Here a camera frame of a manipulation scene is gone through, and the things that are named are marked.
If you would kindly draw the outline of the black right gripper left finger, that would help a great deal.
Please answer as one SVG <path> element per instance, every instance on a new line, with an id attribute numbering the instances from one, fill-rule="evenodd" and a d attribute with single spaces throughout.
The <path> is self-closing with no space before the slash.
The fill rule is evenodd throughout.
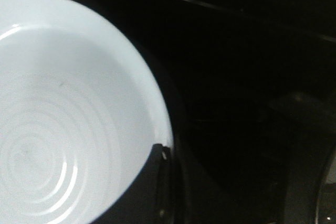
<path id="1" fill-rule="evenodd" d="M 172 223 L 171 165 L 170 148 L 154 144 L 132 184 L 94 223 Z"/>

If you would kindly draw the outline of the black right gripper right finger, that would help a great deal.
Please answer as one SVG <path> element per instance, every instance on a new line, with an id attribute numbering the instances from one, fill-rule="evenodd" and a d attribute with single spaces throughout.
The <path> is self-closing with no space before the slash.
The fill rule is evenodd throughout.
<path id="1" fill-rule="evenodd" d="M 175 223 L 259 223 L 224 191 L 181 140 L 174 141 Z"/>

